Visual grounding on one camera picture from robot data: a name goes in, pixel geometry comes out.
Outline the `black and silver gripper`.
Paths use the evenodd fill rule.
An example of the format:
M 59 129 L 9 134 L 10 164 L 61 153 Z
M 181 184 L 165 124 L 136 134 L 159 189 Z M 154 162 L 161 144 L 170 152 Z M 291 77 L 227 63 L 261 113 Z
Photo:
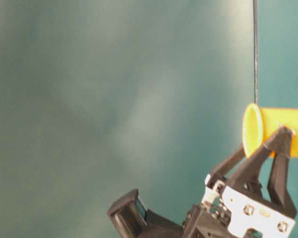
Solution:
M 225 175 L 245 157 L 243 145 L 215 165 L 205 180 L 199 205 L 188 212 L 183 224 L 185 238 L 288 238 L 296 224 L 296 207 L 287 191 L 292 131 L 282 126 L 230 176 Z M 275 152 L 265 200 L 258 182 L 262 164 Z

